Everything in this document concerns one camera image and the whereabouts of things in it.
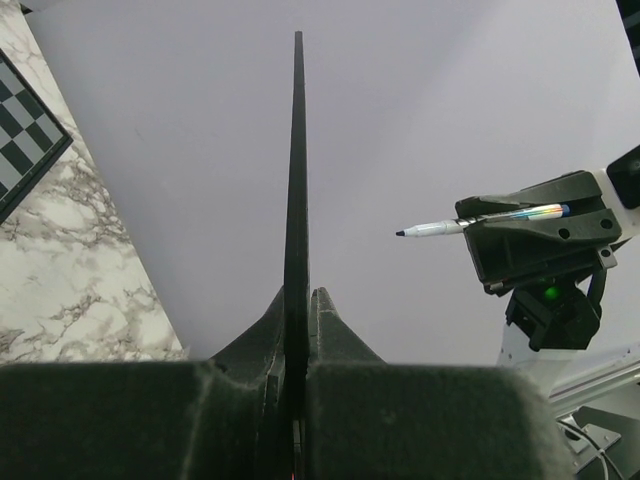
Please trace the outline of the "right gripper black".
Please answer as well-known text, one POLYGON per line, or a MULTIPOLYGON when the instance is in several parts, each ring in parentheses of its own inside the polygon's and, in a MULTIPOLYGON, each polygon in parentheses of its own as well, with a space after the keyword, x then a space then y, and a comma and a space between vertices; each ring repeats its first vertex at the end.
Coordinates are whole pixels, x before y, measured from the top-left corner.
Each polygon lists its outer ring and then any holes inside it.
POLYGON ((542 221, 479 222, 464 238, 487 294, 515 288, 506 324, 525 335, 530 349, 585 350, 601 326, 607 274, 593 273, 587 291, 573 275, 598 269, 599 251, 622 234, 594 174, 579 170, 509 194, 468 197, 455 210, 468 217, 551 204, 568 212, 542 221))

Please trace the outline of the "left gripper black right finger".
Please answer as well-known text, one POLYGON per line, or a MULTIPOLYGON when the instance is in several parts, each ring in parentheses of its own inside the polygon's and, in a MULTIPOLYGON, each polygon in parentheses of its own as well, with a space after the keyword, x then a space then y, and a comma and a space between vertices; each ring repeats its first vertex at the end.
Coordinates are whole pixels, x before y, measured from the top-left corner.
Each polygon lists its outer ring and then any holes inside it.
POLYGON ((388 364, 311 297, 305 460, 311 479, 569 479, 538 389, 508 369, 388 364))

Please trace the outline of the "whiteboard with black frame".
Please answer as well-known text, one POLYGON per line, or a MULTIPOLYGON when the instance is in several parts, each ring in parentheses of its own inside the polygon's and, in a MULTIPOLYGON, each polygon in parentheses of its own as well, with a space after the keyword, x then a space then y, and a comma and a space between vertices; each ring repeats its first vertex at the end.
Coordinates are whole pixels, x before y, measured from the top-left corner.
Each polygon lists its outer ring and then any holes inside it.
POLYGON ((305 477, 304 408, 309 359, 309 221, 303 33, 294 34, 294 73, 284 256, 284 353, 292 468, 305 477))

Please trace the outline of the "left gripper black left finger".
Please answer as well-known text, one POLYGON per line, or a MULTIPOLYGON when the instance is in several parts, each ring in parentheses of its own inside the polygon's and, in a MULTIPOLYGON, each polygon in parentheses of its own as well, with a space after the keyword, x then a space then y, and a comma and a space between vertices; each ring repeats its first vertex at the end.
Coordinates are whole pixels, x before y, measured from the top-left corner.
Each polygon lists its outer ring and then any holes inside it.
POLYGON ((1 370, 5 479, 284 479, 283 300, 206 361, 1 370))

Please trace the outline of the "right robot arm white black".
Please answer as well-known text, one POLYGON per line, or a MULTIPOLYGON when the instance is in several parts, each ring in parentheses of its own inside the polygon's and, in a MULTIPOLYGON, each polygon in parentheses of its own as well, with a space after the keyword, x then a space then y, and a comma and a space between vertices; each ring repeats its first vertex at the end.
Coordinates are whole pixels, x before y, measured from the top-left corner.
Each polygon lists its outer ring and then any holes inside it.
POLYGON ((599 330, 614 252, 639 233, 639 151, 455 209, 486 293, 510 297, 511 360, 550 390, 599 330))

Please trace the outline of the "blue whiteboard marker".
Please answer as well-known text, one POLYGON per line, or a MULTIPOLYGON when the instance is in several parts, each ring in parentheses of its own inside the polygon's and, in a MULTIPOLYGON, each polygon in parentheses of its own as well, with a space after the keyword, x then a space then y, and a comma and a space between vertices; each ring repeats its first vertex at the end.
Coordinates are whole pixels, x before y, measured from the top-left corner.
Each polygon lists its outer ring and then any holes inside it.
POLYGON ((571 209, 568 204, 548 204, 507 212, 414 225, 412 227, 396 231, 395 236, 420 238, 457 235, 463 233, 469 226, 477 223, 550 220, 565 217, 570 212, 571 209))

